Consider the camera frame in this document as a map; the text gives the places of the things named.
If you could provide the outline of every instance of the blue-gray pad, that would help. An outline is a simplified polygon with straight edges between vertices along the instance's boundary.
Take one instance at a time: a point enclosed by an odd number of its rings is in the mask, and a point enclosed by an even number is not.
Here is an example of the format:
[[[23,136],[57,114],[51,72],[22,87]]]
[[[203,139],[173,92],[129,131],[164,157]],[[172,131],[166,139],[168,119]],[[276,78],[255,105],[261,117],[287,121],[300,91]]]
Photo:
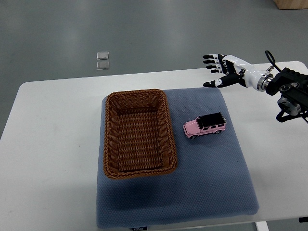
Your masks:
[[[141,227],[252,215],[259,205],[248,168],[219,89],[165,91],[176,142],[178,167],[168,175],[111,180],[103,172],[105,99],[97,177],[99,228]],[[183,124],[221,112],[226,130],[194,140]]]

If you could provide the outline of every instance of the white table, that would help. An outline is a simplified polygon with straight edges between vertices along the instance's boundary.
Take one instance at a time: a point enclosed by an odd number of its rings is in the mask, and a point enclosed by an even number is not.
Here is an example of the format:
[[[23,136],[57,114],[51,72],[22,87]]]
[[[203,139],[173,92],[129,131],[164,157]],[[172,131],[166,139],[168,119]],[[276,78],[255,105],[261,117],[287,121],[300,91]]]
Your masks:
[[[301,62],[278,66],[308,74]],[[193,69],[23,84],[0,140],[0,230],[97,230],[102,99],[122,90],[202,87],[220,76]],[[151,230],[308,216],[308,125],[300,118],[276,121],[279,94],[240,85],[221,92],[252,177],[258,213]]]

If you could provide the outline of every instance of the label tag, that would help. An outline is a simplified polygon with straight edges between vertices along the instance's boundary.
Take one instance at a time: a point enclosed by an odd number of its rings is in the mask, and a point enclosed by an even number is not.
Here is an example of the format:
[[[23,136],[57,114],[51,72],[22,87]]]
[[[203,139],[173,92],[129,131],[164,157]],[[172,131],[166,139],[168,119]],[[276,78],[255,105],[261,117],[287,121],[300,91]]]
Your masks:
[[[148,227],[144,226],[144,227],[138,227],[138,228],[131,228],[131,230],[133,230],[133,231],[143,231],[143,230],[148,230]]]

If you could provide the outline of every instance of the black car roof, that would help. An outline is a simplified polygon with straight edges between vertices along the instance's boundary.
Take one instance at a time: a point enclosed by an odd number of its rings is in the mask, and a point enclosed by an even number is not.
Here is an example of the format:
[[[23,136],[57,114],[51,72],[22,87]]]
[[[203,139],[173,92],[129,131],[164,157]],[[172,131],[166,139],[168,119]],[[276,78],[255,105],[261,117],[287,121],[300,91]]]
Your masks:
[[[209,127],[218,124],[225,124],[226,121],[223,119],[223,116],[220,112],[203,115],[199,117],[201,119],[203,127]]]

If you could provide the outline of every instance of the black cable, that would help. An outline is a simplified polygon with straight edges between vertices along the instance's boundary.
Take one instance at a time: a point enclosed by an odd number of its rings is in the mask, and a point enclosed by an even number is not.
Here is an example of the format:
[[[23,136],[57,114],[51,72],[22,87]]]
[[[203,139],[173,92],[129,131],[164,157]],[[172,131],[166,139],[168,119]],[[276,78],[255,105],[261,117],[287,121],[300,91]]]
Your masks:
[[[281,72],[281,69],[276,65],[274,56],[268,50],[265,51],[265,55],[269,62],[273,65],[273,67],[275,67],[279,72]]]

